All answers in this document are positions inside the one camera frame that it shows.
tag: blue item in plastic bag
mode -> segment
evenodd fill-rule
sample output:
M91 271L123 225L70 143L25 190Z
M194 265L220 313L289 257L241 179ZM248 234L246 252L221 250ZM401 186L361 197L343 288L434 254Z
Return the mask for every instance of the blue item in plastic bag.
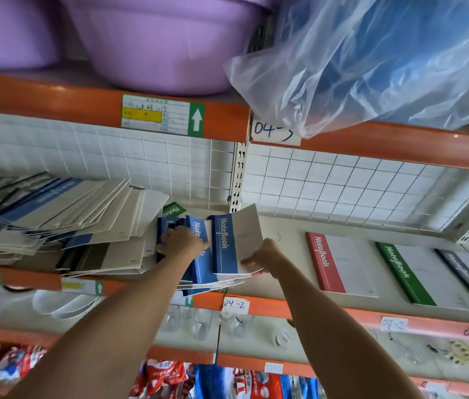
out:
M281 0L275 46L225 64L267 122L302 137L378 119L469 124L469 0Z

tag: white wire grid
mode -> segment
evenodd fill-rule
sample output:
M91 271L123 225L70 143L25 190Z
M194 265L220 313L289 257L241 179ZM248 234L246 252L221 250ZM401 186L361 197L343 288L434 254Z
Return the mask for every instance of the white wire grid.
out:
M0 174L131 178L198 208L227 206L234 143L0 114Z
M441 232L469 201L469 170L250 145L242 206L294 219Z

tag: forearm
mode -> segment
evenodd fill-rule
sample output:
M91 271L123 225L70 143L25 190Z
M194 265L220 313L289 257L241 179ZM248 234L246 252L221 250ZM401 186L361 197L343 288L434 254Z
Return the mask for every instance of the forearm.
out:
M299 339L330 399L422 399L404 371L347 312L290 261L278 268Z
M74 325L8 397L125 397L191 261L184 255L164 259L111 295Z

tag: hand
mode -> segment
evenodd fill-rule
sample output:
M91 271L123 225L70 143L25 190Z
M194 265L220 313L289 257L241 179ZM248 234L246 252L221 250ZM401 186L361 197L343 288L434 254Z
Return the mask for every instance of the hand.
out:
M281 252L277 242L266 238L262 242L262 247L253 254L240 261L244 266L256 265L263 268L265 272L271 273L274 278L278 278L278 273L290 260Z
M203 242L190 228L183 226L169 228L160 239L163 245L157 245L157 252L165 257L181 255L190 261L201 256L210 246L209 242Z

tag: plastic packaging bag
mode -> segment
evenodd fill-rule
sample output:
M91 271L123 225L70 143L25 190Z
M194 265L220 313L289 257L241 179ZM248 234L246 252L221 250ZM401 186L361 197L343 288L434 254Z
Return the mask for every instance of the plastic packaging bag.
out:
M364 121L469 124L469 0L281 0L275 46L225 63L263 120L308 138Z

